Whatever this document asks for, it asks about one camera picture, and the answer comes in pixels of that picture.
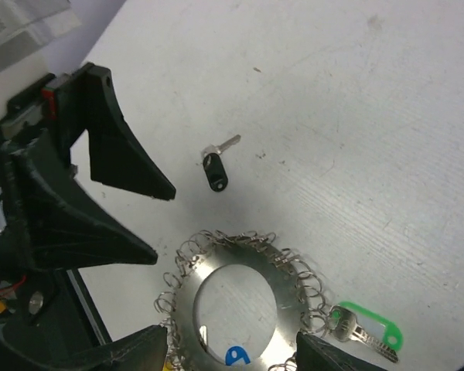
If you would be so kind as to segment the steel key organiser ring disc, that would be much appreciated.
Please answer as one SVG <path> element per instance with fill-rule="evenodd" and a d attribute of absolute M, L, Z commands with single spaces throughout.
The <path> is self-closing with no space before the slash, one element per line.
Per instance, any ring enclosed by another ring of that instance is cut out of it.
<path fill-rule="evenodd" d="M 168 331 L 167 370 L 295 370 L 297 333 L 329 331 L 322 275 L 275 233 L 194 233 L 162 278 L 154 306 Z M 233 345 L 250 364 L 224 364 Z"/>

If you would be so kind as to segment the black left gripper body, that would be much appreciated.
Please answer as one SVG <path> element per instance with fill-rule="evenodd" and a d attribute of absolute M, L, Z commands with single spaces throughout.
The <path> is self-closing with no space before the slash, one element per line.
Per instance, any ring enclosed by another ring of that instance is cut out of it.
<path fill-rule="evenodd" d="M 70 146 L 60 127 L 60 97 L 71 75 L 48 73 L 11 97 L 0 119 L 0 189 L 6 220 L 0 235 L 0 278 L 30 271 L 70 270 L 73 263 L 36 237 L 52 237 L 49 213 L 60 209 L 58 189 L 46 184 L 72 180 Z"/>

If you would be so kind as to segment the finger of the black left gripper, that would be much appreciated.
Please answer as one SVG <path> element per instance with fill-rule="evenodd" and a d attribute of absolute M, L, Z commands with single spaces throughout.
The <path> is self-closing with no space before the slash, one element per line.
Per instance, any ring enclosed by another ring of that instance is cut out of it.
<path fill-rule="evenodd" d="M 70 75 L 60 88 L 60 145 L 68 158 L 84 132 L 93 181 L 165 201 L 176 197 L 175 186 L 125 121 L 111 71 L 93 63 Z"/>
<path fill-rule="evenodd" d="M 153 265 L 157 253 L 105 212 L 60 160 L 47 130 L 3 144 L 4 206 L 19 261 L 48 271 Z"/>

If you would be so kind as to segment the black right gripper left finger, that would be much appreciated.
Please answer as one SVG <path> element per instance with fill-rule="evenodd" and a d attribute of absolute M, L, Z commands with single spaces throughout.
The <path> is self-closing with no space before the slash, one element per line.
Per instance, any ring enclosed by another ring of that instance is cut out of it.
<path fill-rule="evenodd" d="M 40 363 L 0 340 L 0 370 L 161 370 L 167 355 L 167 330 L 152 325 L 61 361 Z"/>

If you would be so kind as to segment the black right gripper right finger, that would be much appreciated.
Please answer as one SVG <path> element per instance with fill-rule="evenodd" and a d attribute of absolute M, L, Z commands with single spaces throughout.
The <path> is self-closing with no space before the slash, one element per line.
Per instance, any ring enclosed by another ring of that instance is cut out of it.
<path fill-rule="evenodd" d="M 297 370 L 322 371 L 383 371 L 365 360 L 344 352 L 342 349 L 330 345 L 325 340 L 315 336 L 298 332 L 296 336 L 295 361 Z"/>

